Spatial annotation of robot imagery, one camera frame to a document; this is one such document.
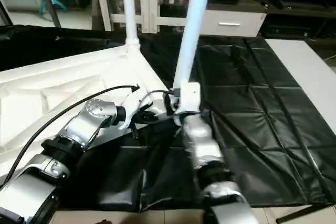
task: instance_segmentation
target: tile floor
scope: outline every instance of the tile floor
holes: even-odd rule
[[[254,208],[259,224],[276,224],[275,220],[304,207]],[[201,224],[201,210],[182,209],[147,211],[142,214],[104,211],[59,211],[50,224],[95,224],[104,219],[112,224]],[[336,223],[336,210],[330,207],[313,214],[286,222],[286,224]]]
[[[31,25],[54,27],[49,13],[39,15],[37,12],[9,12],[14,25]],[[86,10],[57,11],[62,28],[91,30],[91,8]]]

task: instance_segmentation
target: black tarp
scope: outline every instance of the black tarp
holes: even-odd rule
[[[171,87],[181,35],[141,35],[140,41],[147,61]],[[2,70],[123,42],[124,34],[118,33],[3,28]],[[262,38],[201,37],[192,80],[202,85],[202,106],[211,111],[207,118],[215,137],[252,206],[335,201],[336,136]],[[201,207],[176,129],[168,121],[151,125],[140,130],[145,146],[126,135],[86,152],[62,206],[124,211]]]

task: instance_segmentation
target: white pole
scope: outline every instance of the white pole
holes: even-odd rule
[[[190,0],[174,78],[174,88],[189,82],[207,0]]]
[[[126,16],[126,45],[139,46],[137,35],[137,25],[135,23],[135,4],[134,0],[124,0],[124,9]]]

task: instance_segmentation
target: white plastic frame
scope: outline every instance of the white plastic frame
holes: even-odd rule
[[[124,3],[127,5],[127,38],[124,46],[0,72],[0,176],[8,173],[22,146],[44,123],[76,101],[102,89],[119,85],[138,84],[147,92],[166,89],[139,50],[134,0],[124,0]],[[194,12],[204,12],[202,8],[191,9]],[[189,25],[187,24],[183,39],[184,44],[188,41],[192,44],[191,48],[196,46],[194,44],[199,37],[199,28],[194,30],[196,33],[191,33],[190,30],[195,20],[197,19],[191,19]],[[120,89],[99,97],[120,104],[130,92],[129,89]],[[160,100],[162,95],[153,93],[150,98]],[[43,131],[18,168],[41,152],[41,142],[53,137],[81,108],[80,105],[74,108]],[[126,131],[128,130],[101,131],[94,144],[114,139]]]

